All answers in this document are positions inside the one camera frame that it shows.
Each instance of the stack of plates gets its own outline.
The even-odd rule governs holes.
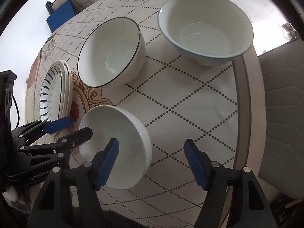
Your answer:
[[[63,60],[54,62],[41,88],[41,120],[55,121],[69,116],[72,104],[72,91],[73,82],[69,66]]]

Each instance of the metal screw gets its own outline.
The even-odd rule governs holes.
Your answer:
[[[245,167],[243,168],[243,170],[244,170],[245,172],[247,172],[247,173],[251,172],[251,169],[250,169],[248,166],[245,166]]]
[[[212,165],[213,167],[219,167],[220,163],[217,162],[217,161],[212,161],[212,162],[211,162],[211,165]]]
[[[56,167],[53,168],[52,171],[56,173],[56,172],[58,172],[59,170],[60,170],[60,168],[59,168],[58,166],[56,166]]]
[[[83,166],[84,167],[90,167],[92,165],[92,162],[91,161],[85,161],[84,163],[83,163]]]

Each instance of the blue rim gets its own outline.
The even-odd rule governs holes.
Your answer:
[[[161,8],[160,8],[160,10],[159,10],[159,12],[158,12],[158,15],[157,15],[157,23],[158,23],[159,29],[161,30],[161,32],[162,32],[162,34],[165,36],[165,38],[166,38],[168,41],[170,41],[170,42],[171,42],[176,48],[178,48],[179,50],[184,50],[184,51],[186,51],[186,52],[189,52],[190,54],[197,55],[197,56],[199,56],[199,57],[205,57],[205,58],[210,58],[210,59],[220,59],[220,60],[225,60],[225,59],[227,59],[227,60],[228,60],[228,59],[232,59],[232,58],[234,58],[234,57],[237,57],[237,56],[239,56],[239,55],[244,54],[244,53],[245,53],[246,51],[248,51],[249,48],[251,47],[252,42],[253,42],[253,37],[252,37],[252,42],[251,42],[251,44],[249,45],[249,47],[248,47],[244,52],[242,52],[241,54],[237,54],[237,55],[233,55],[233,56],[228,56],[228,57],[216,57],[216,56],[202,55],[202,54],[198,54],[198,53],[196,53],[196,52],[194,52],[194,51],[190,51],[190,50],[184,48],[183,46],[181,46],[181,45],[179,45],[177,42],[175,42],[173,39],[169,39],[168,36],[166,36],[166,34],[163,32],[161,26],[159,25],[159,16],[160,16],[161,10],[162,10],[163,6],[164,6],[168,1],[169,1],[169,0],[167,0],[167,1],[161,6]],[[250,22],[249,18],[247,17],[247,15],[246,15],[245,13],[244,13],[244,15],[246,16],[246,18],[248,19],[249,23],[251,24],[251,22]]]

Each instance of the diamond pattern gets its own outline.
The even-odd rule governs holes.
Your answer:
[[[192,227],[206,197],[192,175],[183,144],[198,148],[233,167],[238,137],[237,93],[231,63],[208,68],[193,64],[162,35],[158,11],[166,0],[99,0],[68,21],[43,48],[35,88],[34,114],[40,117],[40,89],[53,61],[65,60],[77,73],[77,57],[89,34],[104,21],[129,17],[146,44],[146,63],[130,83],[103,88],[102,98],[134,114],[152,141],[146,176],[129,190],[104,186],[97,192],[104,210],[113,210],[150,227]],[[49,136],[37,142],[51,143]],[[70,156],[71,167],[83,163]]]

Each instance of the black rim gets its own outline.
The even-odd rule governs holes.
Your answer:
[[[80,58],[80,54],[81,54],[82,48],[83,48],[83,46],[86,44],[86,41],[88,40],[88,38],[92,35],[92,33],[93,33],[96,29],[98,29],[98,28],[99,28],[100,26],[102,26],[103,24],[105,24],[105,23],[107,23],[107,22],[109,22],[109,21],[111,21],[111,20],[118,19],[118,18],[129,19],[129,20],[133,21],[134,24],[137,26],[138,34],[139,34],[139,39],[138,39],[138,44],[137,44],[136,50],[135,50],[135,52],[134,52],[134,54],[133,54],[131,60],[128,62],[128,64],[127,64],[127,65],[124,67],[124,69],[123,69],[117,76],[115,76],[112,80],[110,80],[109,82],[107,82],[107,83],[105,83],[105,84],[103,84],[103,85],[100,85],[100,86],[95,86],[95,87],[89,86],[89,85],[87,85],[86,83],[83,82],[83,80],[81,79],[80,74],[79,74],[78,64],[79,64],[79,58]],[[121,75],[121,74],[125,71],[125,69],[130,65],[130,63],[132,62],[132,60],[134,59],[134,57],[135,57],[135,55],[136,55],[136,53],[137,53],[137,51],[138,51],[138,48],[139,48],[139,45],[140,45],[140,41],[141,41],[141,35],[140,35],[140,28],[139,28],[138,24],[137,24],[134,20],[132,20],[132,19],[130,19],[130,18],[128,18],[128,17],[116,17],[116,18],[110,19],[110,20],[108,20],[108,21],[106,21],[106,22],[100,24],[98,27],[96,27],[96,28],[94,29],[94,31],[92,31],[92,32],[90,33],[90,35],[86,38],[86,40],[85,40],[83,46],[81,47],[81,50],[80,50],[79,56],[78,56],[78,61],[77,61],[77,73],[78,73],[78,77],[79,77],[80,81],[81,81],[83,84],[85,84],[85,85],[88,86],[88,87],[99,88],[99,87],[103,87],[103,86],[109,84],[110,82],[112,82],[113,80],[115,80],[115,79],[116,79],[119,75]]]

